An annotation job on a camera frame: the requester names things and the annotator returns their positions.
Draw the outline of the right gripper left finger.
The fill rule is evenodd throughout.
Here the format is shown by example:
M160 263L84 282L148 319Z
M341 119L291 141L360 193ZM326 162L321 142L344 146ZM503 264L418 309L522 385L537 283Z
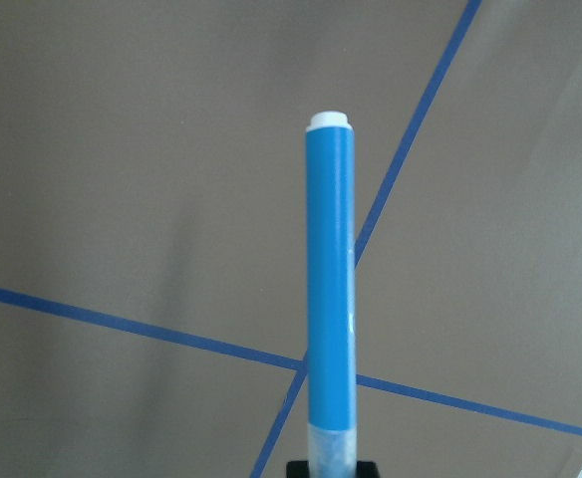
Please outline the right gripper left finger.
M309 463L307 461L289 461L285 467L286 478L310 478Z

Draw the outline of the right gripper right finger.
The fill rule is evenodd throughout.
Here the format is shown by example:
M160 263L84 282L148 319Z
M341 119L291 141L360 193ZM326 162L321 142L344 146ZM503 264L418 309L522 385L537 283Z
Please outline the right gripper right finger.
M358 461L356 478L378 478L378 466L374 461Z

